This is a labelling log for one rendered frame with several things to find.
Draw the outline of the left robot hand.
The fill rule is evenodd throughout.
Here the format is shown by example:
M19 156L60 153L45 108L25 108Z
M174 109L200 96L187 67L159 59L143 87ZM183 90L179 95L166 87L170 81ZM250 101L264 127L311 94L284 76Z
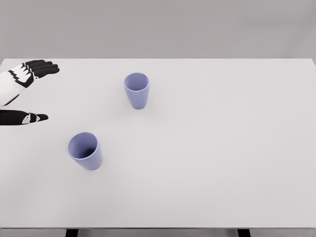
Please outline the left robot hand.
M36 80L60 71L57 64L43 59L23 62L0 73L0 126L26 125L48 120L46 114L34 114L20 110L4 110L21 92Z

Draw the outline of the lavender blue cup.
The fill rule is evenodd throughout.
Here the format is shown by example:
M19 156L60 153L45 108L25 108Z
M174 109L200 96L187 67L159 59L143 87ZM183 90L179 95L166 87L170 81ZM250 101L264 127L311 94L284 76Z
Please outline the lavender blue cup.
M146 107L150 91L150 82L145 74L129 74L124 79L123 85L133 108L142 109Z
M87 170L96 170L103 162L100 142L90 132L73 135L67 143L67 153L72 160Z

